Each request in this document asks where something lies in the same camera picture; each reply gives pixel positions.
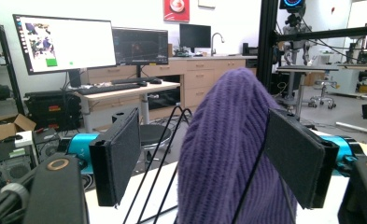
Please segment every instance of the wall poster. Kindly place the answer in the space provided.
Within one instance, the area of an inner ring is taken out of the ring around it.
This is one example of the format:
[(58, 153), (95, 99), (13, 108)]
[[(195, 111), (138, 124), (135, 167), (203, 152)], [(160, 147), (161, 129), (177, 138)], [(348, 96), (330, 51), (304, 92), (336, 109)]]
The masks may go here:
[(163, 0), (165, 21), (190, 21), (190, 0)]

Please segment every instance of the shelving unit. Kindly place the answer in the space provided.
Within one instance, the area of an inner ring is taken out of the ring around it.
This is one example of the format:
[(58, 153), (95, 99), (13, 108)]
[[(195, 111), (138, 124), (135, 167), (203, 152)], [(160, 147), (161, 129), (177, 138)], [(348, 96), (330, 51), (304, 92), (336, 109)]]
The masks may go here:
[(18, 82), (17, 82), (17, 78), (15, 75), (14, 66), (10, 58), (10, 52), (8, 48), (6, 32), (5, 32), (4, 26), (1, 24), (0, 24), (0, 46), (3, 52), (3, 55), (5, 56), (5, 61), (6, 61), (6, 64), (1, 64), (0, 67), (4, 67), (7, 69), (9, 82), (10, 82), (9, 84), (12, 89), (12, 98), (15, 101), (15, 105), (17, 107), (18, 113), (24, 115), (25, 112), (23, 109), (23, 103), (21, 100), (20, 89), (18, 87)]

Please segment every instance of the office chair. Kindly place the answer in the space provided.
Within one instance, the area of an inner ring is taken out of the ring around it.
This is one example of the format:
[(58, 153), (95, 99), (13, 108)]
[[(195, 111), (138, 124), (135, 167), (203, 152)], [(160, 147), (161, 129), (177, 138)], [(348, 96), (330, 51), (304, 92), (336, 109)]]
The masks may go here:
[(172, 131), (169, 128), (167, 128), (165, 130), (165, 134), (162, 136), (162, 132), (164, 129), (165, 127), (159, 124), (140, 125), (140, 145), (142, 148), (144, 158), (143, 160), (138, 161), (138, 163), (143, 162), (145, 166), (144, 170), (142, 169), (135, 170), (136, 173), (143, 173), (144, 171), (147, 170), (152, 158), (151, 152), (153, 152), (157, 148), (160, 138), (162, 140), (159, 148), (160, 149), (167, 148), (169, 140), (171, 139)]
[(321, 94), (320, 95), (316, 95), (316, 96), (312, 96), (310, 99), (310, 103), (308, 103), (308, 106), (310, 107), (317, 107), (317, 101), (319, 101), (320, 105), (324, 105), (325, 102), (328, 103), (328, 108), (329, 109), (333, 109), (336, 107), (336, 104), (334, 103), (334, 99), (329, 97), (329, 96), (325, 96), (327, 87), (333, 87), (333, 88), (338, 88), (337, 86), (337, 82), (333, 81), (333, 80), (328, 80), (328, 79), (319, 79), (315, 81), (314, 84), (314, 89), (321, 89)]

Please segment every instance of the knit fabric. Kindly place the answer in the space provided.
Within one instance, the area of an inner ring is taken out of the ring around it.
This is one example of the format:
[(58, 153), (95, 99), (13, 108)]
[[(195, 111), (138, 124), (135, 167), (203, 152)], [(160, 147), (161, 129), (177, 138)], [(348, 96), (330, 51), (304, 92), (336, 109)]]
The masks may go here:
[[(275, 100), (246, 68), (224, 74), (194, 113), (178, 163), (178, 223), (232, 223)], [(295, 216), (297, 202), (288, 190)], [(263, 154), (237, 223), (292, 223)]]

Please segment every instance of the metal shelf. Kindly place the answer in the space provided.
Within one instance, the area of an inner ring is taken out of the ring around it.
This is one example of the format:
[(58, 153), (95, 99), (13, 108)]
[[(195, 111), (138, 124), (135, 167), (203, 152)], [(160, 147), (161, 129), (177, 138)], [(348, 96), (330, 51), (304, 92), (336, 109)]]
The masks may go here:
[(6, 38), (6, 31), (5, 31), (4, 26), (1, 24), (0, 24), (0, 44), (2, 46), (3, 54), (6, 60), (6, 65), (3, 65), (3, 67), (5, 67), (8, 71), (8, 76), (9, 76), (9, 80), (10, 80), (10, 84), (11, 84), (12, 92), (14, 95), (14, 100), (15, 100), (17, 110), (20, 114), (24, 115), (25, 111), (23, 109), (20, 88), (18, 87), (18, 82), (17, 82), (17, 77), (15, 75), (14, 66), (12, 64), (11, 57), (10, 57), (9, 47), (8, 47), (7, 38)]

